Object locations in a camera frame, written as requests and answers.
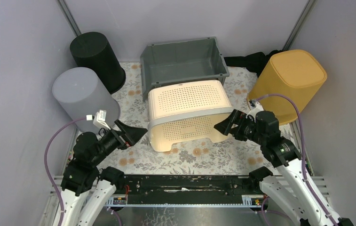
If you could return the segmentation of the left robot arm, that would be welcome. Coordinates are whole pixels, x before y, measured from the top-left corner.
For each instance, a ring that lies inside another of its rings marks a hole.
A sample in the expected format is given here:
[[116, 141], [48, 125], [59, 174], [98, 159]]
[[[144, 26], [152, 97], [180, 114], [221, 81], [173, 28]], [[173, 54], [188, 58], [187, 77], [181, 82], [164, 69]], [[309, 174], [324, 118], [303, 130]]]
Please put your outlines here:
[[91, 226], [107, 200], [125, 187], [124, 172], [98, 165], [113, 151], [134, 146], [147, 133], [147, 129], [128, 126], [115, 121], [117, 129], [101, 126], [99, 133], [84, 132], [76, 139], [73, 159], [68, 163], [61, 185], [51, 180], [59, 204], [54, 226]]

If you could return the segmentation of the cream perforated plastic basket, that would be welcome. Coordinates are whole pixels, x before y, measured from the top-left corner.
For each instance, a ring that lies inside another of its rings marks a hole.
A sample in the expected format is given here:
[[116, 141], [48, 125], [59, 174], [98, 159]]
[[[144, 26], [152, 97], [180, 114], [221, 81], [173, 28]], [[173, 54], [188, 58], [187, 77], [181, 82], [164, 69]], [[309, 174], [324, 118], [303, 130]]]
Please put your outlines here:
[[208, 138], [213, 143], [227, 135], [214, 126], [233, 111], [218, 80], [193, 81], [155, 88], [148, 93], [149, 142], [156, 152], [177, 143]]

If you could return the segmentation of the grey round plastic bin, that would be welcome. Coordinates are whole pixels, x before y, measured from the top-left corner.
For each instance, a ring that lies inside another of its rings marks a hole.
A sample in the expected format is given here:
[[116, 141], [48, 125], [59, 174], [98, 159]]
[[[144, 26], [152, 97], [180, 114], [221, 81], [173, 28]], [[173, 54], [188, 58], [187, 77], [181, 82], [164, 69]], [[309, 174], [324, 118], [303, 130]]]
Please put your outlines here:
[[111, 128], [120, 117], [120, 106], [97, 74], [86, 67], [76, 67], [57, 77], [52, 94], [71, 119], [106, 111], [105, 122]]

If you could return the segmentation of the yellow slatted waste basket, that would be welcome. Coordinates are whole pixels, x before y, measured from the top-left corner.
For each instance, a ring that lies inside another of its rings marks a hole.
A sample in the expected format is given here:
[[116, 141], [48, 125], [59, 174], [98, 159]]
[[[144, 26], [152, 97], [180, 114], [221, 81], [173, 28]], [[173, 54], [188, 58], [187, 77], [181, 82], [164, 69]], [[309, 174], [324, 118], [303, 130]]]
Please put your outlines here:
[[269, 59], [247, 100], [269, 94], [260, 104], [264, 110], [275, 114], [281, 126], [286, 125], [297, 120], [296, 111], [286, 98], [302, 111], [326, 79], [326, 71], [309, 52], [284, 51]]

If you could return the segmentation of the grey plastic crate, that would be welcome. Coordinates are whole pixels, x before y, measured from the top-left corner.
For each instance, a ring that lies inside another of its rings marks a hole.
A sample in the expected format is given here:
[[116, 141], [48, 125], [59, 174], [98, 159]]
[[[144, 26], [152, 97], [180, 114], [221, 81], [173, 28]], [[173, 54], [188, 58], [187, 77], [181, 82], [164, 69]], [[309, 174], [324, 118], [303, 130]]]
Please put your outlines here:
[[204, 80], [224, 83], [229, 77], [216, 37], [149, 44], [140, 64], [143, 101], [155, 88]]

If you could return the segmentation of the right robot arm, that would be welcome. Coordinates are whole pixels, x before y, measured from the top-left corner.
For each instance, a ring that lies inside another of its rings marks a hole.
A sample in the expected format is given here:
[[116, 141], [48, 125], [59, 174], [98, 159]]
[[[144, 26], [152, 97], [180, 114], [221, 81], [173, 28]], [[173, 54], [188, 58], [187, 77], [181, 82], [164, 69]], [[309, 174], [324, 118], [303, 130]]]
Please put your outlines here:
[[254, 194], [263, 192], [271, 198], [297, 226], [351, 226], [349, 218], [340, 217], [318, 190], [303, 166], [295, 145], [281, 136], [279, 122], [270, 111], [254, 114], [234, 110], [228, 118], [215, 124], [223, 135], [239, 141], [253, 141], [287, 181], [292, 192], [278, 182], [266, 167], [250, 172], [248, 188]]

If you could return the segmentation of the black ribbed waste bin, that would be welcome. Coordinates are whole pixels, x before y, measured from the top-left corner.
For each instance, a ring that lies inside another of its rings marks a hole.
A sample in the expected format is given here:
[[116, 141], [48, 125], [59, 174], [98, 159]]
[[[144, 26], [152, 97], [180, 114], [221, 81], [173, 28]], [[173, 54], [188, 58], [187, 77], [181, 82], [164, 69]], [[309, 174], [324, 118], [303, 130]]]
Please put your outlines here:
[[77, 66], [93, 70], [110, 94], [125, 84], [126, 72], [104, 34], [83, 33], [70, 43], [69, 49]]

